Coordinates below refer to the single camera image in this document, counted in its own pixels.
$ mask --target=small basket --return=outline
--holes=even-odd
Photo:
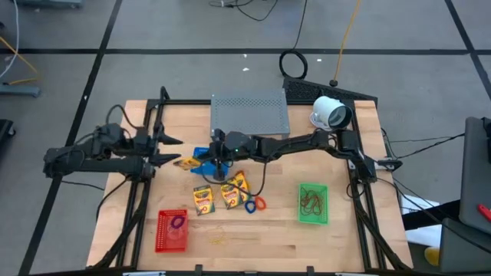
[[[306,206],[302,206],[302,199],[305,196],[316,195],[320,202],[315,200],[308,201]],[[328,224],[328,187],[317,183],[302,183],[298,187],[298,221],[319,225]]]
[[[160,210],[157,220],[155,252],[184,252],[187,247],[187,210]]]

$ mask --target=wooden tabletop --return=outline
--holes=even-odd
[[[127,101],[126,111],[134,124],[143,124],[146,101]],[[364,152],[374,159],[386,156],[380,123],[371,101],[355,102]],[[288,106],[290,136],[311,133],[311,106]],[[165,153],[192,156],[197,146],[208,146],[209,106],[170,105],[164,107],[163,123],[166,134],[184,141],[183,145],[161,146]],[[134,131],[123,120],[122,126]],[[262,180],[262,164],[237,162],[229,176],[243,170],[252,192]],[[380,178],[392,181],[388,172]],[[106,194],[123,180],[120,174],[110,174]],[[328,225],[298,222],[298,184],[318,182],[328,186]],[[206,182],[197,174],[185,172],[167,164],[157,170],[152,181],[147,218],[143,230],[138,269],[193,271],[202,264],[205,271],[363,271],[358,230],[353,203],[346,195],[348,172],[345,160],[335,159],[322,151],[309,151],[283,156],[268,164],[266,183],[261,196],[268,204],[262,212],[250,215],[244,208],[227,210],[219,191],[213,186],[216,211],[196,215],[193,188]],[[130,184],[115,192],[104,203],[92,241],[87,265],[99,261],[120,234]],[[394,252],[412,266],[409,248],[394,187],[385,182],[372,184],[381,234]],[[155,253],[157,213],[162,209],[187,209],[189,236],[184,253]],[[224,235],[221,244],[211,241]],[[373,240],[367,234],[372,266],[377,267]],[[125,264],[130,263],[134,237],[127,244]]]

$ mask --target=gray floor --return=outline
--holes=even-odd
[[[476,49],[491,48],[491,2],[453,1]],[[98,48],[115,0],[87,0],[82,9],[21,8],[22,48]],[[271,1],[245,9],[261,14]],[[311,0],[300,48],[338,48],[355,0]],[[0,21],[14,41],[10,1],[0,0]],[[235,9],[211,8],[207,1],[123,0],[109,48],[286,48],[296,38],[302,2],[281,0],[270,17],[252,21]],[[347,48],[465,49],[444,1],[363,2]],[[0,274],[17,274],[50,181],[42,157],[67,138],[94,55],[28,54],[41,72],[43,94],[0,97],[0,118],[14,120],[18,135],[0,163]],[[3,68],[5,56],[0,55]],[[309,54],[307,81],[327,84],[337,56]],[[480,56],[491,72],[491,57]],[[291,74],[300,64],[285,59]],[[2,81],[30,74],[17,62]],[[216,91],[268,90],[282,85],[277,54],[188,54],[104,56],[79,134],[103,123],[107,109],[129,99],[157,97],[165,85],[172,98],[207,99]],[[340,87],[379,97],[382,126],[392,140],[463,132],[468,116],[491,116],[490,101],[469,55],[345,55]],[[408,153],[425,143],[394,144]],[[462,140],[405,160],[395,176],[421,196],[447,202],[460,194]],[[104,174],[66,179],[104,187]],[[102,193],[62,186],[31,272],[83,268]]]

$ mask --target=blue object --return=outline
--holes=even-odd
[[[244,208],[245,210],[249,213],[249,214],[252,214],[253,212],[255,212],[255,209],[256,209],[256,206],[255,206],[255,202],[253,200],[248,200],[245,202],[244,204]]]
[[[193,157],[197,157],[200,154],[206,153],[207,151],[208,148],[196,147],[194,148]],[[222,170],[225,173],[225,176],[227,176],[227,173],[229,172],[229,167],[222,166]],[[216,166],[213,165],[210,161],[206,161],[201,166],[191,169],[192,173],[197,173],[197,174],[201,174],[202,171],[205,175],[212,176],[216,171]]]

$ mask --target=gray metal box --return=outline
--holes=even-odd
[[[239,131],[247,135],[290,134],[285,90],[212,95],[211,134]]]

